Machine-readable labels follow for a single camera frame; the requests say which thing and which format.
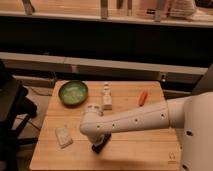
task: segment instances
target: bowl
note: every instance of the bowl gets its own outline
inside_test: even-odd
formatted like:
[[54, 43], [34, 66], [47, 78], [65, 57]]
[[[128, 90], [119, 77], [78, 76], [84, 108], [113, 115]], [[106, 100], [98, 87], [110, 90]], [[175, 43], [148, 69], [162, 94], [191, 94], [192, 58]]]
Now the bowl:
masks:
[[65, 105], [79, 105], [87, 99], [88, 87], [82, 81], [69, 81], [61, 86], [58, 96]]

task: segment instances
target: black cable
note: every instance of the black cable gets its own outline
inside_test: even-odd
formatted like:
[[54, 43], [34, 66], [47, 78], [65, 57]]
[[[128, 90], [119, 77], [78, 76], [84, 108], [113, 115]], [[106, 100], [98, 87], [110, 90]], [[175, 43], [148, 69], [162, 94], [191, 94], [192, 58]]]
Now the black cable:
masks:
[[41, 131], [41, 128], [37, 127], [34, 123], [32, 123], [31, 121], [27, 121], [31, 126], [33, 126], [34, 128], [36, 128], [38, 131]]
[[43, 93], [40, 93], [38, 91], [36, 91], [35, 89], [33, 89], [32, 87], [29, 86], [29, 88], [37, 95], [39, 96], [52, 96], [52, 94], [43, 94]]

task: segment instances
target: black chair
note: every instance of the black chair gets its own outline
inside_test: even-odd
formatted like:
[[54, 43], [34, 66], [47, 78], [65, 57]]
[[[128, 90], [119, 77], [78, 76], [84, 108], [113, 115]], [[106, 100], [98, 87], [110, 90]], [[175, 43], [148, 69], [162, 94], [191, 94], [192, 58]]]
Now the black chair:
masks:
[[[27, 94], [22, 82], [8, 72], [0, 59], [0, 169], [4, 163], [4, 171], [18, 170], [16, 152], [20, 145], [37, 142], [37, 138], [18, 138], [29, 119], [36, 117], [37, 106], [26, 97]], [[13, 129], [17, 115], [21, 114], [26, 116]]]

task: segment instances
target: orange carrot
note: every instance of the orange carrot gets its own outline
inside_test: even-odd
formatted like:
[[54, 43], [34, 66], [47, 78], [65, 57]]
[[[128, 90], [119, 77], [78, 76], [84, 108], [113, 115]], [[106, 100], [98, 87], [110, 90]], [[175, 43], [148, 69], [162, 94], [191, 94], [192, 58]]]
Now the orange carrot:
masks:
[[141, 93], [139, 101], [138, 101], [139, 106], [143, 106], [145, 104], [147, 96], [148, 96], [148, 91], [143, 91]]

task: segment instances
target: wooden tabletop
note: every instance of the wooden tabletop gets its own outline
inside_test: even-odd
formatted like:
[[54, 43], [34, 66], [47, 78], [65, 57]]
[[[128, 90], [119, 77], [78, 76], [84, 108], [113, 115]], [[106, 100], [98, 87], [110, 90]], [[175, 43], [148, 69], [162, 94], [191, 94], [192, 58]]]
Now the wooden tabletop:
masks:
[[[53, 91], [43, 127], [30, 164], [32, 171], [53, 170], [178, 170], [180, 147], [173, 129], [116, 133], [99, 155], [91, 150], [91, 143], [79, 131], [85, 105], [101, 104], [104, 82], [87, 82], [88, 99], [80, 106], [68, 108], [61, 104], [58, 90], [65, 81], [59, 81]], [[138, 107], [143, 90], [149, 95], [145, 105], [164, 100], [157, 82], [109, 82], [115, 114]], [[60, 149], [55, 128], [66, 125], [73, 144]]]

